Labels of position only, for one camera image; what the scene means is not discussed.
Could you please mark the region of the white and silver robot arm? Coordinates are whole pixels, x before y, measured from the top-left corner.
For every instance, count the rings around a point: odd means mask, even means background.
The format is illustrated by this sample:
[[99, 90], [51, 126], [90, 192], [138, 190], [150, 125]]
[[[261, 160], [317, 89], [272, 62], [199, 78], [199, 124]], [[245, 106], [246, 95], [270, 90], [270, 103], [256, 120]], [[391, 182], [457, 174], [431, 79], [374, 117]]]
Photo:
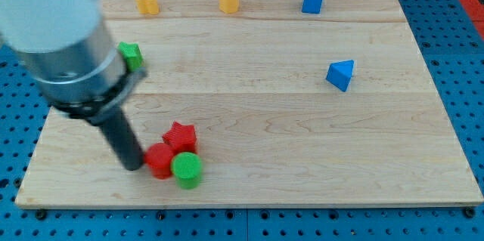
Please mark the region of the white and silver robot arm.
[[129, 75], [100, 0], [1, 0], [1, 39], [44, 98], [73, 117], [101, 121], [120, 113], [139, 78]]

